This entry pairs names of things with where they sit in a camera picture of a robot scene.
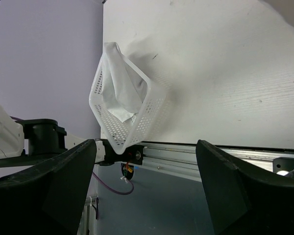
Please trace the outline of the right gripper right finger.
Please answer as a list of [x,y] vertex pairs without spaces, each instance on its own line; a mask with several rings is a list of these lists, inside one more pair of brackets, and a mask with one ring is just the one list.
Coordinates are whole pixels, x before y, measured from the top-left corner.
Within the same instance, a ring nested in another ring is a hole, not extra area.
[[294,169],[222,164],[201,181],[217,235],[294,235]]

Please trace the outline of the light blue white skirt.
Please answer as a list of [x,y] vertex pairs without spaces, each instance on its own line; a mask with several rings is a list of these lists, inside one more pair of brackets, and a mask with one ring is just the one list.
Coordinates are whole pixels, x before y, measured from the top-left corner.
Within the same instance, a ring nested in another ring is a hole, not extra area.
[[115,42],[104,44],[101,65],[103,102],[112,115],[125,122],[139,112],[147,83],[124,61]]

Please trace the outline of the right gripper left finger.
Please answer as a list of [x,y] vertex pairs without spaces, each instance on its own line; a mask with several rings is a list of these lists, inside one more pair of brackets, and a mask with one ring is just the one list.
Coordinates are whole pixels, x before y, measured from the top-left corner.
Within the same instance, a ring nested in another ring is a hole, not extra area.
[[75,235],[92,176],[94,140],[0,178],[0,235]]

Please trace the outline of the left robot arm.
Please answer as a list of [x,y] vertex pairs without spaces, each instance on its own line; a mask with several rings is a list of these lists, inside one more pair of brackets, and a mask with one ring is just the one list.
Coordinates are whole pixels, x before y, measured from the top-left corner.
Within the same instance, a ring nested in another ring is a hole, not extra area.
[[0,168],[57,160],[89,169],[117,162],[141,165],[143,147],[134,145],[117,154],[107,140],[83,140],[68,135],[53,119],[12,117],[0,105]]

